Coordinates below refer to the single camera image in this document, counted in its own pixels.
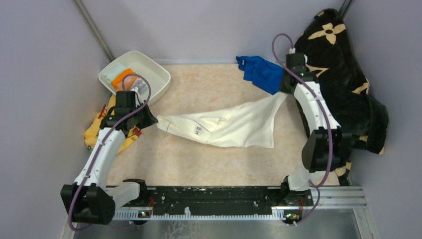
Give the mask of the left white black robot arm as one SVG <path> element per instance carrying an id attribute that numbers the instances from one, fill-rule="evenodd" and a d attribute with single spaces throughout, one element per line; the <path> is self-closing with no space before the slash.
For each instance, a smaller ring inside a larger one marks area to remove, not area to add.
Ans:
<path id="1" fill-rule="evenodd" d="M 149 200 L 147 186 L 142 179 L 126 179 L 108 190 L 106 182 L 111 167 L 130 131 L 157 123 L 148 105 L 139 107 L 114 106 L 100 123 L 97 141 L 87 163 L 72 184 L 63 185 L 60 196 L 68 214 L 69 227 L 77 231 L 75 223 L 87 226 L 108 225 L 117 209 L 133 202 L 145 205 Z"/>

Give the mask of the cream white towel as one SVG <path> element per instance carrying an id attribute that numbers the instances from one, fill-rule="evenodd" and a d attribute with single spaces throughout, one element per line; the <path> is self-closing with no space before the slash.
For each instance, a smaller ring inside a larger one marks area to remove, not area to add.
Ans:
<path id="1" fill-rule="evenodd" d="M 274 120 L 287 94 L 278 92 L 258 101 L 218 111 L 158 116 L 167 133 L 217 147 L 274 147 Z"/>

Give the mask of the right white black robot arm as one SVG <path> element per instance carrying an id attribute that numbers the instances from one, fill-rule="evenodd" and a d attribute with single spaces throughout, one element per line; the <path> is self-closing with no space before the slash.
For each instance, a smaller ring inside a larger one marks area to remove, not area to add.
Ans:
<path id="1" fill-rule="evenodd" d="M 350 136 L 342 136 L 341 126 L 330 112 L 314 73 L 285 70 L 284 74 L 280 90 L 294 96 L 307 132 L 302 165 L 285 177 L 280 192 L 281 201 L 293 205 L 305 198 L 315 180 L 320 181 L 316 187 L 323 185 L 331 171 L 345 164 Z"/>

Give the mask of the rabbit print striped towel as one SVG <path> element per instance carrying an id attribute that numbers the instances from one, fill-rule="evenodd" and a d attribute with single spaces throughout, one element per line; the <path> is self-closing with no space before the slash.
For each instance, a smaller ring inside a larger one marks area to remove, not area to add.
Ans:
<path id="1" fill-rule="evenodd" d="M 130 90 L 136 91 L 142 95 L 148 92 L 148 86 L 146 85 L 144 81 L 137 81 L 131 86 Z"/>

